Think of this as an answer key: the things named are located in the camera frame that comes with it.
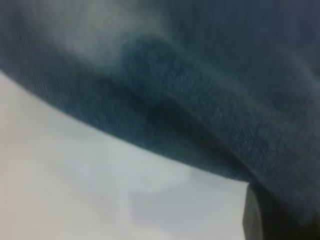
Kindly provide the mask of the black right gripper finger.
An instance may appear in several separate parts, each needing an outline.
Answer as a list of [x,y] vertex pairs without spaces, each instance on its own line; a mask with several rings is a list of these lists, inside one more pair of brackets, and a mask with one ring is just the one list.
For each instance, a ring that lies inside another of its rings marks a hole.
[[251,185],[248,185],[246,189],[242,226],[245,240],[264,239],[260,203]]

